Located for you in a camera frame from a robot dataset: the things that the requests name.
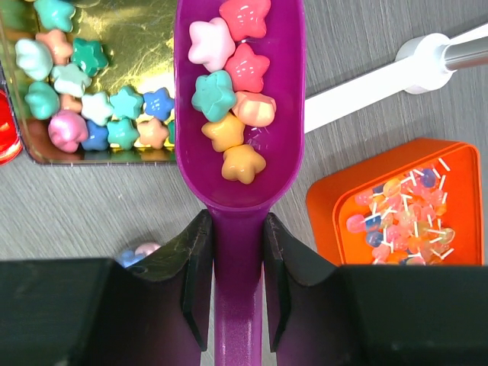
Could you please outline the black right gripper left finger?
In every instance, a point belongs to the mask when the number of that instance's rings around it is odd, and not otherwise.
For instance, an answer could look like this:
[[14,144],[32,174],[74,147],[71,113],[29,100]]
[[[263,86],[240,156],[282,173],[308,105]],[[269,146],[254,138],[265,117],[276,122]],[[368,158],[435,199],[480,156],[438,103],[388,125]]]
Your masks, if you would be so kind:
[[3,365],[198,365],[207,347],[212,220],[202,210],[135,265],[1,264]]

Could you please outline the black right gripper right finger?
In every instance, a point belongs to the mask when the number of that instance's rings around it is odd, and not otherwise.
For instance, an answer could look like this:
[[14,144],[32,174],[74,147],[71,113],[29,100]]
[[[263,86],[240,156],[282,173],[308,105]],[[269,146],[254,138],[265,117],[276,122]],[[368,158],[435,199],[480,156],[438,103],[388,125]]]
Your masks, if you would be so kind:
[[484,266],[335,266],[274,214],[264,225],[279,365],[485,365]]

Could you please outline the purple plastic scoop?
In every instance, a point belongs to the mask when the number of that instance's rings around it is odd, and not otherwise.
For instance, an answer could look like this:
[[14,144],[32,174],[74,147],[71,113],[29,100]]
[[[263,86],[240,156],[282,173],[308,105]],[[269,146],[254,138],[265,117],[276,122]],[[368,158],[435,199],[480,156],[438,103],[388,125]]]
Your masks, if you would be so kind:
[[204,115],[193,109],[202,66],[188,60],[189,27],[218,14],[218,1],[180,1],[175,17],[176,158],[182,176],[212,219],[214,263],[214,362],[262,362],[262,230],[271,206],[297,177],[303,155],[306,94],[306,26],[303,3],[273,1],[267,34],[251,42],[270,59],[264,93],[277,103],[274,122],[247,131],[246,142],[267,162],[253,183],[225,180],[223,158],[201,133]]

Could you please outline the orange candy box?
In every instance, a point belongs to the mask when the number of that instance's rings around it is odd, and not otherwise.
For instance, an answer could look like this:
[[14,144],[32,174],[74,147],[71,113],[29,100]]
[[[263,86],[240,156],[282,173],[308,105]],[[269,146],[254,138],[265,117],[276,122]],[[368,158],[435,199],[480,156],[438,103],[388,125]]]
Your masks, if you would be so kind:
[[480,156],[420,138],[316,181],[307,209],[318,253],[336,265],[481,265]]

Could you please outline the gold tin of star candies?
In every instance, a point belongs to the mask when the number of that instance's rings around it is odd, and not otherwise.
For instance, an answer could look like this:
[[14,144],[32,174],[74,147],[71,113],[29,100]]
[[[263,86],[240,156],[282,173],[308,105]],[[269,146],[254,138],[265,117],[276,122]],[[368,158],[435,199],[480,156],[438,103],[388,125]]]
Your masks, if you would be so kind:
[[41,164],[175,161],[174,1],[3,1],[1,65]]

